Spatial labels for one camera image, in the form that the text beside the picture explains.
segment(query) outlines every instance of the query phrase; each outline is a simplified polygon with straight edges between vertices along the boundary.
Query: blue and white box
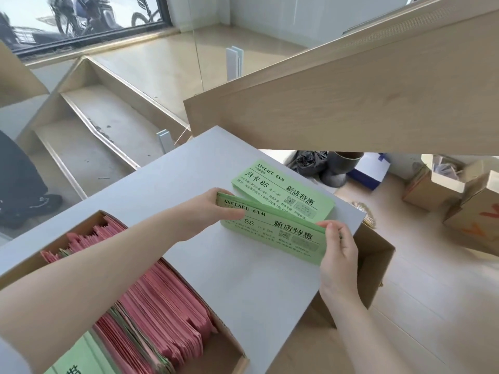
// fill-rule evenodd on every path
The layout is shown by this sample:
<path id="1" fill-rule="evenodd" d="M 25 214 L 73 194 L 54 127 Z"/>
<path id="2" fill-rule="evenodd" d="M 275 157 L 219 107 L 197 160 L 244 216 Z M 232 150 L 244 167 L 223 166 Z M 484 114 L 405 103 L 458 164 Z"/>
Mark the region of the blue and white box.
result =
<path id="1" fill-rule="evenodd" d="M 347 175 L 374 190 L 383 181 L 390 168 L 390 162 L 384 153 L 366 152 L 359 160 L 357 166 Z"/>

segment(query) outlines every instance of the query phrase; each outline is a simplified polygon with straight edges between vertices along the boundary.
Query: window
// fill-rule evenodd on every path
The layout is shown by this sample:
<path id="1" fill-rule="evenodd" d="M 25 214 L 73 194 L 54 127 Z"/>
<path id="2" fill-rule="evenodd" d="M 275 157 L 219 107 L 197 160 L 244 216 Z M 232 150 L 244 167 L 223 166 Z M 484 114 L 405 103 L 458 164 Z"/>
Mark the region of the window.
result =
<path id="1" fill-rule="evenodd" d="M 20 58 L 171 25 L 166 0 L 0 0 L 0 39 Z"/>

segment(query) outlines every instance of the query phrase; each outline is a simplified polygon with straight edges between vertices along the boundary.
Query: white tabletop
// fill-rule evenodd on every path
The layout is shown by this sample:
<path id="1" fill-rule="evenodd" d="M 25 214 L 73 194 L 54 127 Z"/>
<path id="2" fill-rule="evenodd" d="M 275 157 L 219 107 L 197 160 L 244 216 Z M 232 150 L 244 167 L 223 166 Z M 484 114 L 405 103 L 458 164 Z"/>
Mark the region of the white tabletop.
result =
<path id="1" fill-rule="evenodd" d="M 233 189 L 231 180 L 257 159 L 335 199 L 330 217 L 357 230 L 364 213 L 214 127 L 0 247 L 0 275 L 99 209 L 132 226 L 214 186 Z M 319 288 L 317 266 L 219 223 L 165 258 L 232 331 L 252 374 L 266 372 Z"/>

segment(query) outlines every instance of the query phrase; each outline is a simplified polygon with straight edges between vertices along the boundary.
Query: person's right hand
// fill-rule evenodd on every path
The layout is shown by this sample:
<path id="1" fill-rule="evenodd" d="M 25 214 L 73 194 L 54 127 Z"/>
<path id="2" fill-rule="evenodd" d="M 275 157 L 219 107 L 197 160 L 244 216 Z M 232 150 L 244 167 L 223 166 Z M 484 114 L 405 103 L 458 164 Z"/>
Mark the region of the person's right hand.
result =
<path id="1" fill-rule="evenodd" d="M 324 220 L 327 250 L 320 265 L 320 295 L 330 311 L 360 301 L 357 289 L 358 249 L 346 224 Z"/>

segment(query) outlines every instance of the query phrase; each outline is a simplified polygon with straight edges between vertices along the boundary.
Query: window frame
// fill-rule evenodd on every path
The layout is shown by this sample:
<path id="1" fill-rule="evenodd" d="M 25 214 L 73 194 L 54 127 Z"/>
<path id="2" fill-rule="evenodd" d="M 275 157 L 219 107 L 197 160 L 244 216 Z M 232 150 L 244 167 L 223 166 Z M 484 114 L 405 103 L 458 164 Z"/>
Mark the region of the window frame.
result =
<path id="1" fill-rule="evenodd" d="M 92 35 L 85 35 L 80 37 L 64 39 L 58 42 L 46 43 L 38 46 L 16 49 L 13 50 L 12 52 L 24 61 L 27 60 L 28 58 L 40 55 L 47 55 L 59 52 L 61 53 L 69 52 L 72 50 L 83 49 L 90 45 L 107 43 L 117 39 L 128 38 L 134 35 L 149 33 L 157 30 L 166 29 L 168 27 L 172 27 L 173 24 L 166 0 L 156 0 L 156 2 L 158 4 L 158 10 L 159 10 L 159 15 L 161 16 L 161 21 L 152 22 L 140 26 L 125 27 L 119 30 L 111 30 Z"/>

